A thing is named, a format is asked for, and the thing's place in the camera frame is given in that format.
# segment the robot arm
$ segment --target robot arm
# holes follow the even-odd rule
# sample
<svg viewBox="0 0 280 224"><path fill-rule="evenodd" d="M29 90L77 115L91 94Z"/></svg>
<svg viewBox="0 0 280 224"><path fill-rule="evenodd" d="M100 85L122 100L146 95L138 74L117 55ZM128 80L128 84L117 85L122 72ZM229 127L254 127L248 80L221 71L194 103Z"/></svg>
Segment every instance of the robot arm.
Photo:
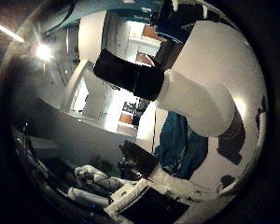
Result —
<svg viewBox="0 0 280 224"><path fill-rule="evenodd" d="M229 91L214 82L196 83L168 69L126 62L103 49L93 72L99 78L155 101L157 107L187 118L201 136L219 136L231 126L234 102Z"/></svg>

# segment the light fixture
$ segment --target light fixture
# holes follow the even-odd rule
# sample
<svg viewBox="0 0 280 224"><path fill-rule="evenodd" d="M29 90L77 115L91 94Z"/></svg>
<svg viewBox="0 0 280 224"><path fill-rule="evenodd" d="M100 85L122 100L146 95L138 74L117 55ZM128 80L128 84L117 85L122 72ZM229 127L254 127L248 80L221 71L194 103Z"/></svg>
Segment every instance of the light fixture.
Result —
<svg viewBox="0 0 280 224"><path fill-rule="evenodd" d="M48 61L48 60L53 58L49 46L44 45L44 44L40 44L40 45L37 46L36 56L39 59L44 60L44 61Z"/></svg>
<svg viewBox="0 0 280 224"><path fill-rule="evenodd" d="M19 35L16 35L15 33L11 32L10 30L8 30L7 28L5 28L4 26L0 25L0 31L2 31L3 33L5 33L6 35L11 36L12 38L14 38L15 40L19 41L19 42L24 42L24 39L21 38Z"/></svg>

